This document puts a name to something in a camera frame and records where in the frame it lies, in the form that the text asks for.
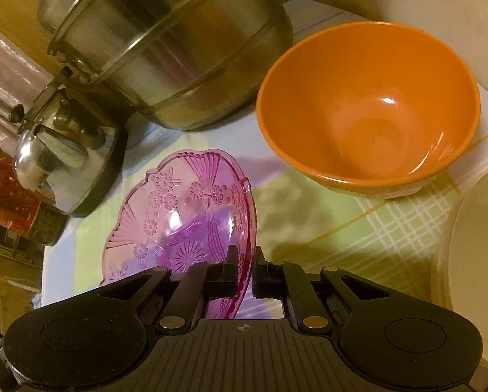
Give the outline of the pink glass plate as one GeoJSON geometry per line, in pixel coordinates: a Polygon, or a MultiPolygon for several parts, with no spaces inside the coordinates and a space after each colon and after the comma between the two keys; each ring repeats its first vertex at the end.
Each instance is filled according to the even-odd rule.
{"type": "Polygon", "coordinates": [[[173,274],[201,262],[219,262],[238,250],[233,298],[208,305],[210,319],[233,319],[249,284],[256,245],[256,210],[248,177],[221,150],[178,151],[147,171],[123,200],[101,258],[102,283],[148,268],[173,274]]]}

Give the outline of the white ribbed bowl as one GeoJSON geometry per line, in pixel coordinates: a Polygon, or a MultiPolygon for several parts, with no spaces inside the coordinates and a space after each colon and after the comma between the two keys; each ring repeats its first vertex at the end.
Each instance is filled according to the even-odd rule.
{"type": "Polygon", "coordinates": [[[488,172],[454,203],[430,284],[434,303],[477,327],[488,367],[488,172]]]}

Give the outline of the checkered tablecloth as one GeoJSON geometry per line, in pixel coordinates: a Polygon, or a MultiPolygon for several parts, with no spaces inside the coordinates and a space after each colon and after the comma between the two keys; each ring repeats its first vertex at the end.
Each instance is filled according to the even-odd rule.
{"type": "Polygon", "coordinates": [[[269,257],[310,272],[339,266],[399,291],[428,298],[433,255],[455,199],[488,170],[488,90],[480,91],[480,124],[468,151],[417,193],[392,200],[335,192],[284,163],[260,133],[248,105],[207,129],[181,132],[140,116],[128,124],[122,177],[97,210],[67,225],[46,251],[40,303],[97,287],[101,255],[122,200],[174,151],[219,149],[251,182],[258,243],[269,257]]]}

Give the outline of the stainless steel kettle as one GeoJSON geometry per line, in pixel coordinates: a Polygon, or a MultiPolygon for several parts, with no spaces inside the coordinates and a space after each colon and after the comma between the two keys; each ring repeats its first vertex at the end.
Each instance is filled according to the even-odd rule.
{"type": "Polygon", "coordinates": [[[20,184],[46,197],[70,217],[93,212],[112,188],[128,133],[88,96],[65,84],[65,67],[24,111],[15,105],[10,120],[19,125],[14,157],[20,184]]]}

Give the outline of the orange plastic bowl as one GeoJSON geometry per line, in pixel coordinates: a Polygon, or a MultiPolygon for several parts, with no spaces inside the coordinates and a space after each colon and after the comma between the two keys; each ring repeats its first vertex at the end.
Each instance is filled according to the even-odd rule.
{"type": "Polygon", "coordinates": [[[408,196],[467,150],[480,93],[458,54],[410,26],[359,21],[308,36],[270,69],[256,117],[270,148],[317,183],[408,196]]]}

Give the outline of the cooking oil bottle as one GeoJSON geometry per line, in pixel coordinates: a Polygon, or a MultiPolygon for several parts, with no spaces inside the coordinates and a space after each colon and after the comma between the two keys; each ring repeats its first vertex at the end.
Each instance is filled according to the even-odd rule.
{"type": "Polygon", "coordinates": [[[44,246],[61,237],[68,217],[24,188],[13,169],[13,160],[0,152],[0,226],[44,246]]]}

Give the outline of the stainless steel steamer pot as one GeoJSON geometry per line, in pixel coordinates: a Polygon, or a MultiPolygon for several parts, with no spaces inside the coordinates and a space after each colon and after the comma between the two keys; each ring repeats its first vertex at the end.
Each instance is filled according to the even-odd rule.
{"type": "Polygon", "coordinates": [[[207,126],[254,99],[293,42],[276,0],[40,0],[48,51],[161,126],[207,126]]]}

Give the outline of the beige curtain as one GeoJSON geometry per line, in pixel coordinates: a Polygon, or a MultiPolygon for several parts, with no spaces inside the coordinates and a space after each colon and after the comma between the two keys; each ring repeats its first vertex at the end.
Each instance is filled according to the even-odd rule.
{"type": "Polygon", "coordinates": [[[18,125],[11,121],[12,111],[21,105],[29,111],[36,97],[53,76],[0,32],[0,150],[15,153],[18,125]]]}

